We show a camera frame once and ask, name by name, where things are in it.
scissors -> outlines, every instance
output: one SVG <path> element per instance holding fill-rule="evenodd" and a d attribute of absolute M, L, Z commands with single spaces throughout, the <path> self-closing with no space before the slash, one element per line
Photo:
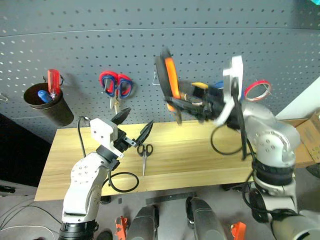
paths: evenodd
<path fill-rule="evenodd" d="M 149 157 L 152 152 L 154 151 L 154 147 L 151 144 L 147 145 L 141 145 L 138 146 L 136 149 L 137 153 L 139 154 L 140 157 L 142 157 L 142 177 L 145 177 L 145 171 L 146 171 L 146 162 L 147 162 L 147 157 Z"/>
<path fill-rule="evenodd" d="M 103 92 L 108 94 L 110 99 L 110 109 L 119 112 L 119 100 L 128 97 L 132 91 L 133 83 L 124 74 L 117 74 L 114 71 L 103 71 L 99 76 L 99 82 L 103 87 Z"/>

blue-handled scissors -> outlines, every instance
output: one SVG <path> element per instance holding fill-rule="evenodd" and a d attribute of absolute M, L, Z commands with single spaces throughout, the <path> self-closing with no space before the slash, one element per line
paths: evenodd
<path fill-rule="evenodd" d="M 154 147 L 151 144 L 138 146 L 136 149 L 140 157 L 142 157 L 142 177 L 145 177 L 147 157 L 149 157 L 154 151 Z"/>

floor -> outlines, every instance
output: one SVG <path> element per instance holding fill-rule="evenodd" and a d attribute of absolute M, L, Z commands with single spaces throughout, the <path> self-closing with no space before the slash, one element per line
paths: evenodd
<path fill-rule="evenodd" d="M 295 171 L 297 182 L 297 199 L 299 209 L 306 209 L 320 212 L 320 179 L 312 176 L 306 169 L 300 168 Z M 133 219 L 139 209 L 146 203 L 145 199 L 159 196 L 169 196 L 179 193 L 196 192 L 197 196 L 207 201 L 220 219 L 229 240 L 233 237 L 230 233 L 230 225 L 238 221 L 246 224 L 246 240 L 272 240 L 274 239 L 269 228 L 257 223 L 252 217 L 248 207 L 241 199 L 241 194 L 236 191 L 224 191 L 219 186 L 189 187 L 165 191 L 150 191 L 143 193 L 129 193 L 114 196 L 112 202 L 107 205 L 100 205 L 97 222 L 99 232 L 110 229 L 113 233 L 116 230 L 115 219 L 121 215 Z M 14 205 L 25 206 L 32 203 L 34 196 L 6 196 L 0 198 L 0 215 Z M 61 218 L 63 201 L 35 202 L 34 206 L 42 207 L 52 213 L 58 219 Z M 160 225 L 158 228 L 159 240 L 192 240 L 194 235 L 188 229 L 185 214 L 185 199 L 169 200 L 158 203 Z M 18 225 L 41 225 L 56 232 L 60 225 L 40 209 L 27 207 L 10 220 L 5 227 Z M 0 232 L 0 239 L 6 240 L 33 240 L 44 237 L 46 240 L 53 239 L 50 232 L 43 228 L 19 227 Z"/>

red-handled scissors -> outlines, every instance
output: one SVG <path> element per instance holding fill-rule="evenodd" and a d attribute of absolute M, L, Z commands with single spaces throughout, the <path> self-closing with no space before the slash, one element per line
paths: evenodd
<path fill-rule="evenodd" d="M 115 114 L 117 114 L 119 112 L 119 100 L 128 97 L 132 91 L 133 83 L 131 79 L 114 71 L 103 71 L 99 76 L 99 82 L 103 87 L 103 92 L 111 97 L 110 109 L 114 108 Z"/>

black cable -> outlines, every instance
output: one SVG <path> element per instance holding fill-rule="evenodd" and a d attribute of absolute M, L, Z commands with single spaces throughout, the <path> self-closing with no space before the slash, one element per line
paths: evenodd
<path fill-rule="evenodd" d="M 47 210 L 39 207 L 39 206 L 33 206 L 33 205 L 26 205 L 26 206 L 20 206 L 19 208 L 21 208 L 19 211 L 17 211 L 8 221 L 5 222 L 5 224 L 2 226 L 2 224 L 4 223 L 4 221 L 8 218 L 8 216 L 13 212 L 10 212 L 6 218 L 3 220 L 2 224 L 1 224 L 1 228 L 0 229 L 3 229 L 10 221 L 11 219 L 13 219 L 18 213 L 20 213 L 22 210 L 26 209 L 27 207 L 34 207 L 34 208 L 37 208 L 37 209 L 40 209 L 44 212 L 46 212 L 48 215 L 50 215 L 50 217 L 52 217 L 57 223 L 59 223 L 60 225 L 62 224 L 62 222 L 60 222 L 56 217 L 54 217 L 50 212 L 48 212 Z"/>
<path fill-rule="evenodd" d="M 224 125 L 221 125 L 221 126 L 218 126 L 216 127 L 212 133 L 211 133 L 211 137 L 210 137 L 210 144 L 211 144 L 211 147 L 213 148 L 213 150 L 215 150 L 218 154 L 221 154 L 221 155 L 233 155 L 233 154 L 236 154 L 238 152 L 240 152 L 242 150 L 242 146 L 235 150 L 235 151 L 231 151 L 231 152 L 222 152 L 220 150 L 218 150 L 214 144 L 214 134 L 216 133 L 217 130 L 219 130 L 220 128 L 222 128 Z"/>
<path fill-rule="evenodd" d="M 244 120 L 244 114 L 240 102 L 238 101 L 238 96 L 233 95 L 234 108 L 237 111 L 237 119 L 240 126 L 241 142 L 242 142 L 242 160 L 244 161 L 247 157 L 247 132 Z"/>
<path fill-rule="evenodd" d="M 112 187 L 112 189 L 115 190 L 115 191 L 117 191 L 117 192 L 119 192 L 119 193 L 129 193 L 129 192 L 135 190 L 135 189 L 138 187 L 138 185 L 139 185 L 139 178 L 138 178 L 137 175 L 135 175 L 134 173 L 128 172 L 128 171 L 122 171 L 122 172 L 117 172 L 117 173 L 111 175 L 111 171 L 112 171 L 112 170 L 109 170 L 109 172 L 108 172 L 108 178 L 107 178 L 106 180 L 104 180 L 103 185 L 105 185 L 105 184 L 109 181 L 109 184 L 110 184 L 110 186 Z M 134 187 L 130 188 L 130 189 L 127 189 L 127 190 L 122 190 L 122 189 L 117 188 L 117 187 L 114 185 L 114 183 L 112 182 L 112 178 L 115 177 L 115 176 L 118 176 L 118 175 L 122 175 L 122 174 L 127 174 L 127 175 L 130 175 L 130 176 L 133 176 L 133 177 L 136 179 L 136 185 L 135 185 Z"/>
<path fill-rule="evenodd" d="M 86 157 L 86 150 L 85 150 L 85 146 L 84 146 L 84 141 L 82 139 L 82 136 L 81 136 L 81 132 L 80 132 L 80 121 L 81 119 L 86 119 L 84 116 L 79 116 L 79 119 L 76 123 L 76 128 L 78 130 L 78 135 L 79 135 L 79 139 L 80 139 L 80 144 L 81 144 L 81 149 L 82 149 L 82 154 L 83 154 L 83 157 L 85 158 Z"/>
<path fill-rule="evenodd" d="M 12 214 L 15 210 L 13 210 L 12 212 L 10 212 L 2 221 L 1 225 L 0 225 L 0 230 L 2 230 L 7 224 L 8 222 L 10 222 L 11 219 L 13 219 L 18 213 L 20 213 L 24 208 L 20 209 L 19 211 L 17 211 L 8 221 L 6 221 L 6 219 L 10 216 L 10 214 Z"/>
<path fill-rule="evenodd" d="M 248 153 L 247 155 L 251 155 L 253 158 L 253 161 L 256 160 L 256 153 L 254 152 L 254 149 L 250 143 L 250 141 L 247 139 L 247 143 L 250 149 L 250 153 Z M 244 201 L 244 203 L 251 209 L 254 211 L 257 211 L 259 213 L 262 214 L 284 214 L 284 213 L 289 213 L 289 214 L 295 214 L 295 211 L 293 211 L 292 209 L 275 209 L 275 210 L 266 210 L 266 209 L 261 209 L 261 208 L 257 208 L 252 206 L 249 201 L 246 198 L 246 189 L 249 187 L 249 179 L 253 176 L 254 174 L 254 170 L 252 170 L 249 174 L 249 176 L 246 178 L 245 182 L 243 183 L 243 187 L 242 187 L 242 199 Z"/>
<path fill-rule="evenodd" d="M 24 201 L 22 201 L 22 202 L 20 202 L 20 203 L 18 203 L 18 204 L 16 204 L 16 205 L 14 205 L 14 206 L 11 207 L 9 210 L 7 210 L 4 214 L 2 214 L 2 215 L 0 216 L 0 219 L 1 219 L 4 215 L 6 215 L 6 213 L 8 213 L 8 212 L 10 212 L 12 209 L 14 209 L 16 206 L 18 206 L 18 205 L 20 205 L 20 204 L 22 204 L 22 203 L 24 203 L 24 202 L 30 201 L 30 200 L 33 200 L 33 198 L 26 199 L 26 200 L 24 200 Z"/>

